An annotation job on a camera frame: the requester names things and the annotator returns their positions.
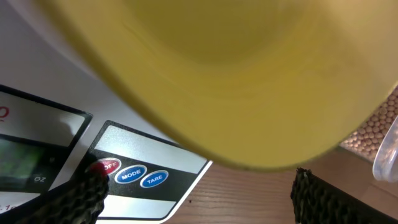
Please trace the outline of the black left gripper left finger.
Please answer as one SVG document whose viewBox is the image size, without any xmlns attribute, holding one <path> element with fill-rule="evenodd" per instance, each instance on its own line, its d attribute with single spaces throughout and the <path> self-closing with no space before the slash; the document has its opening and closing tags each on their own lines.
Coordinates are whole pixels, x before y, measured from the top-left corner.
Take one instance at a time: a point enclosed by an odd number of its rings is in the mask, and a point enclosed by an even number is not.
<svg viewBox="0 0 398 224">
<path fill-rule="evenodd" d="M 1 224 L 91 224 L 104 210 L 109 177 L 88 171 L 1 214 Z"/>
</svg>

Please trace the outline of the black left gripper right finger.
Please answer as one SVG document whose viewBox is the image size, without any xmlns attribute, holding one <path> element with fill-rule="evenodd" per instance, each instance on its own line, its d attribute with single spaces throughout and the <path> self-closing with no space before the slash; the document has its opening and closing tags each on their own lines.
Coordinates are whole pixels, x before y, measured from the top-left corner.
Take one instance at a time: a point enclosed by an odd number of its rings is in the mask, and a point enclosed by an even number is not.
<svg viewBox="0 0 398 224">
<path fill-rule="evenodd" d="M 299 224 L 397 224 L 395 218 L 301 167 L 296 170 L 290 198 Z"/>
</svg>

